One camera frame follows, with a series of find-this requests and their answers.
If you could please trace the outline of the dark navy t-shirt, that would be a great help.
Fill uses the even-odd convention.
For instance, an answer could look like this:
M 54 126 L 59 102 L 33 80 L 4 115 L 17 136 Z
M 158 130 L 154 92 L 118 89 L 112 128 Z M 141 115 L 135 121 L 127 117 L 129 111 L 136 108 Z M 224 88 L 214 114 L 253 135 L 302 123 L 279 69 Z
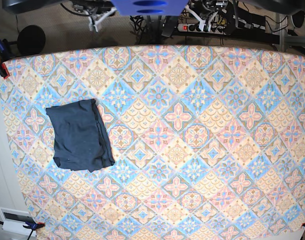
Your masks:
M 115 164 L 110 140 L 95 99 L 46 108 L 54 129 L 57 167 L 94 172 Z

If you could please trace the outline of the blue clamp lower left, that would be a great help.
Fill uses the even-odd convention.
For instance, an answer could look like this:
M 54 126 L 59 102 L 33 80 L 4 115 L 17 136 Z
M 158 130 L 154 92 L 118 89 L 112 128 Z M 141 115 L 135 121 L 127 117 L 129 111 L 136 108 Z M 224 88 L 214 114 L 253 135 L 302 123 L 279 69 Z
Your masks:
M 0 225 L 2 226 L 1 229 L 6 232 L 27 236 L 27 240 L 31 237 L 36 237 L 37 230 L 45 227 L 45 224 L 41 222 L 21 222 L 12 220 L 0 221 Z

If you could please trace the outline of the blue clamp upper left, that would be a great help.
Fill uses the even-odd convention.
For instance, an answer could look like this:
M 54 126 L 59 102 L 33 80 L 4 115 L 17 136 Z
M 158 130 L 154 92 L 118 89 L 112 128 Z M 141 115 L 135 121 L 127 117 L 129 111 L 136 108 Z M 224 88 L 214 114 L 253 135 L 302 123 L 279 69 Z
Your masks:
M 0 39 L 0 76 L 4 79 L 7 79 L 10 74 L 9 71 L 5 65 L 5 61 L 9 59 L 9 49 L 6 45 L 5 39 Z

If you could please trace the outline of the white power strip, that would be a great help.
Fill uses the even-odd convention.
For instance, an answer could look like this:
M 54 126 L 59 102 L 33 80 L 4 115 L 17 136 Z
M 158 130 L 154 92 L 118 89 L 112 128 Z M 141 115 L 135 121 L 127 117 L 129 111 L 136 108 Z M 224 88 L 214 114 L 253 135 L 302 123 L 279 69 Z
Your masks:
M 207 27 L 204 27 L 203 30 L 199 29 L 199 25 L 197 23 L 179 23 L 177 26 L 177 30 L 183 33 L 203 33 L 203 34 L 222 34 L 224 35 L 224 26 L 220 25 L 212 25 L 210 30 Z

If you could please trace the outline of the white wall outlet box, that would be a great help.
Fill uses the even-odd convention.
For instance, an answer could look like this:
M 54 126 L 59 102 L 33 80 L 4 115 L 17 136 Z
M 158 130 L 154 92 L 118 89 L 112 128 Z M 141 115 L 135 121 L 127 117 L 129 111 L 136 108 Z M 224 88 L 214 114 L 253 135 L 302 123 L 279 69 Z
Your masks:
M 34 220 L 27 211 L 0 207 L 0 222 L 4 232 L 28 237 L 31 230 L 24 226 L 27 225 L 26 222 L 32 223 Z

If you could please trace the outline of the blue clamp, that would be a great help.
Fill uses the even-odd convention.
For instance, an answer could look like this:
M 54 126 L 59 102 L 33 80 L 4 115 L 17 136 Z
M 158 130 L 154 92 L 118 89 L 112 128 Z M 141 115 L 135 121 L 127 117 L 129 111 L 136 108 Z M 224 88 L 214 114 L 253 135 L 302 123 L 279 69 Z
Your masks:
M 9 59 L 9 49 L 6 45 L 5 39 L 0 39 L 0 76 L 4 79 L 7 79 L 10 74 L 9 71 L 5 65 L 5 61 Z
M 27 240 L 31 237 L 36 237 L 37 230 L 45 227 L 45 224 L 41 222 L 21 222 L 12 220 L 0 221 L 0 225 L 2 226 L 1 229 L 6 232 L 27 236 Z

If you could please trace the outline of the black round stool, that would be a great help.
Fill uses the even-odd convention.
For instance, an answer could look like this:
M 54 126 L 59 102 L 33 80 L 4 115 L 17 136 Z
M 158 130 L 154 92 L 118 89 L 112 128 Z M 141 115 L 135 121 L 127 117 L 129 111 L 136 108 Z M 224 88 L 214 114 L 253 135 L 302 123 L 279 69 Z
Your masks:
M 17 48 L 22 56 L 40 54 L 45 44 L 45 32 L 37 25 L 26 26 L 17 37 Z

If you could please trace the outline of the patterned tile tablecloth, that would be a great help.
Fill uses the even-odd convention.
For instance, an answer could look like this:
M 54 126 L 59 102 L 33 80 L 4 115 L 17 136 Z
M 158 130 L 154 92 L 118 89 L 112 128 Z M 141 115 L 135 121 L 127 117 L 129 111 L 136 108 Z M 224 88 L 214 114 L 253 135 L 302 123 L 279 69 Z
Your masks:
M 122 46 L 9 60 L 0 98 L 40 240 L 251 240 L 305 224 L 305 57 Z M 113 166 L 56 166 L 46 109 L 95 99 Z

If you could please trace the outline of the black round base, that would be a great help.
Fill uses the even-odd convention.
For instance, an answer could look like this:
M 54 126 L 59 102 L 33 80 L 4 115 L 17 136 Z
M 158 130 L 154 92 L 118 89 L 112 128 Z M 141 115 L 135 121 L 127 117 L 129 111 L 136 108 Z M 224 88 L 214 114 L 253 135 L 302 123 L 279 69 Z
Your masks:
M 305 12 L 300 10 L 297 13 L 293 14 L 291 17 L 292 25 L 295 29 L 299 29 L 303 26 L 305 20 Z

